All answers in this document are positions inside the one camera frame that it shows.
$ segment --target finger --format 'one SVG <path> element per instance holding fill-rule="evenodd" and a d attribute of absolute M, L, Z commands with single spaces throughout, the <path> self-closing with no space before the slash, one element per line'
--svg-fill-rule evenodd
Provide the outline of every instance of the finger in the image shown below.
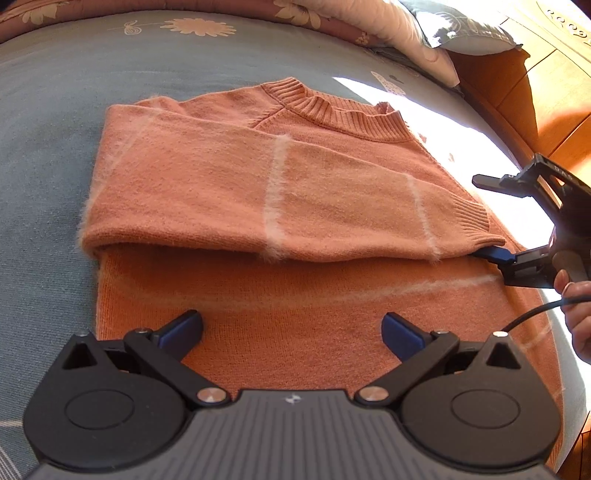
<path fill-rule="evenodd" d="M 577 283 L 569 282 L 562 292 L 562 298 L 564 299 L 578 297 L 580 295 L 591 295 L 591 281 L 581 281 Z M 578 307 L 578 305 L 563 305 L 561 309 L 563 312 L 567 313 L 576 307 Z"/>
<path fill-rule="evenodd" d="M 574 331 L 577 326 L 585 320 L 585 318 L 591 316 L 591 303 L 579 303 L 578 305 L 571 305 L 571 309 L 566 313 L 564 319 L 566 321 L 566 327 L 569 332 Z"/>
<path fill-rule="evenodd" d="M 580 357 L 584 354 L 585 346 L 591 340 L 591 316 L 583 319 L 573 330 L 573 348 Z"/>
<path fill-rule="evenodd" d="M 569 273 L 566 270 L 560 270 L 554 279 L 554 289 L 558 293 L 562 293 L 569 281 Z"/>

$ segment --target pillow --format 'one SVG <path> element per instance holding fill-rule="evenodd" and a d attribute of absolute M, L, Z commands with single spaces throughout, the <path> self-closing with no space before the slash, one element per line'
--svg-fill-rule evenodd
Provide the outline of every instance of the pillow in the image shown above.
<path fill-rule="evenodd" d="M 506 19 L 476 0 L 400 0 L 415 16 L 432 47 L 464 53 L 488 55 L 511 50 L 518 45 L 501 27 Z"/>
<path fill-rule="evenodd" d="M 460 83 L 448 53 L 424 41 L 416 18 L 398 0 L 297 0 L 297 4 L 377 36 L 447 87 Z"/>

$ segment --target metal screw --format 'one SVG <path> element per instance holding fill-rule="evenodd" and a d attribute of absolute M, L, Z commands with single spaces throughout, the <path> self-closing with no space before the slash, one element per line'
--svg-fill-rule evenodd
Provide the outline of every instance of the metal screw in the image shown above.
<path fill-rule="evenodd" d="M 220 403 L 226 400 L 226 392 L 218 387 L 202 388 L 197 392 L 197 398 L 205 403 Z"/>
<path fill-rule="evenodd" d="M 359 390 L 359 396 L 365 401 L 382 401 L 388 398 L 388 390 L 382 387 L 363 387 Z"/>

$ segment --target wooden furniture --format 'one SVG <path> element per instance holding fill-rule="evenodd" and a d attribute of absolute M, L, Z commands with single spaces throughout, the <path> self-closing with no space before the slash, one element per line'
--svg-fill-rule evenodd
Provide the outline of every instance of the wooden furniture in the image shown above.
<path fill-rule="evenodd" d="M 521 50 L 451 53 L 467 101 L 520 165 L 539 152 L 591 184 L 591 21 L 556 0 L 500 0 Z"/>

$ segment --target white stripe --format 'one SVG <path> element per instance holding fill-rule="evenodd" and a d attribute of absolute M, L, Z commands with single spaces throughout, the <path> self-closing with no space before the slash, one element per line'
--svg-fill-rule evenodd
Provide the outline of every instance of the white stripe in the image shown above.
<path fill-rule="evenodd" d="M 88 217 L 90 215 L 90 211 L 92 210 L 92 206 L 95 204 L 96 199 L 103 192 L 103 189 L 107 185 L 107 180 L 109 180 L 109 177 L 115 170 L 115 167 L 119 164 L 120 160 L 125 156 L 125 154 L 135 145 L 139 136 L 144 133 L 144 131 L 161 113 L 161 109 L 159 110 L 154 108 L 150 110 L 150 112 L 147 115 L 134 119 L 134 125 L 132 127 L 126 125 L 126 128 L 133 130 L 133 134 L 130 135 L 129 138 L 127 138 L 125 141 L 121 142 L 121 144 L 118 145 L 117 150 L 113 154 L 107 155 L 103 159 L 102 172 L 100 173 L 100 175 L 93 173 L 92 184 L 90 185 L 90 193 L 82 208 L 82 214 L 80 216 L 80 222 L 78 225 L 76 242 L 78 246 L 80 246 L 80 244 L 82 243 L 82 235 L 84 234 L 84 231 L 86 229 Z"/>
<path fill-rule="evenodd" d="M 554 399 L 554 401 L 558 400 L 558 398 L 562 395 L 562 392 L 565 390 L 566 390 L 566 387 L 559 388 L 558 391 L 556 391 L 554 393 L 554 395 L 552 395 L 552 398 Z"/>
<path fill-rule="evenodd" d="M 18 471 L 17 466 L 14 465 L 12 460 L 10 460 L 10 457 L 8 456 L 6 451 L 4 451 L 4 449 L 2 448 L 1 445 L 0 445 L 0 462 L 2 464 L 4 464 L 4 466 L 5 466 L 5 472 L 7 473 L 7 478 L 9 478 L 10 480 L 19 480 L 20 478 L 22 478 L 22 475 Z"/>
<path fill-rule="evenodd" d="M 421 225 L 423 226 L 423 233 L 425 234 L 425 240 L 427 241 L 427 245 L 431 249 L 431 260 L 438 261 L 441 258 L 441 250 L 437 247 L 437 241 L 433 232 L 431 231 L 431 227 L 429 225 L 429 221 L 427 219 L 427 211 L 425 210 L 425 206 L 423 205 L 423 199 L 421 198 L 421 192 L 419 192 L 417 188 L 417 181 L 416 179 L 408 174 L 404 174 L 408 180 L 408 188 L 410 189 L 411 193 L 413 194 L 414 204 L 417 208 L 417 215 L 419 220 L 421 220 Z"/>
<path fill-rule="evenodd" d="M 0 429 L 6 427 L 22 427 L 21 420 L 0 420 Z"/>
<path fill-rule="evenodd" d="M 233 311 L 241 310 L 250 312 L 262 309 L 277 308 L 305 308 L 324 307 L 338 303 L 360 303 L 367 301 L 379 301 L 396 297 L 403 297 L 410 294 L 426 294 L 440 290 L 459 290 L 461 288 L 479 287 L 487 283 L 498 282 L 502 284 L 503 277 L 500 275 L 483 275 L 470 278 L 450 278 L 437 281 L 424 281 L 410 285 L 392 284 L 388 287 L 376 288 L 374 290 L 358 290 L 342 295 L 326 295 L 317 293 L 315 296 L 308 293 L 285 294 L 275 297 L 258 297 L 256 299 L 237 299 L 236 297 L 205 296 L 200 295 L 196 300 L 195 295 L 172 294 L 164 297 L 154 295 L 152 291 L 146 291 L 132 277 L 109 276 L 109 282 L 116 286 L 123 294 L 130 294 L 134 299 L 141 300 L 146 304 L 159 307 L 186 308 L 188 305 L 199 306 L 202 310 Z"/>
<path fill-rule="evenodd" d="M 263 207 L 263 222 L 265 224 L 265 236 L 267 246 L 261 256 L 267 261 L 276 261 L 283 257 L 282 243 L 285 237 L 279 225 L 281 217 L 281 201 L 283 200 L 283 171 L 287 159 L 287 144 L 290 137 L 279 135 L 273 145 L 273 159 L 267 191 L 265 192 L 265 205 Z"/>
<path fill-rule="evenodd" d="M 548 335 L 551 331 L 552 325 L 550 325 L 550 322 L 548 322 L 544 329 L 540 333 L 538 333 L 532 340 L 530 340 L 527 343 L 522 343 L 521 348 L 526 351 L 538 345 L 538 343 L 540 343 L 544 339 L 544 337 Z"/>

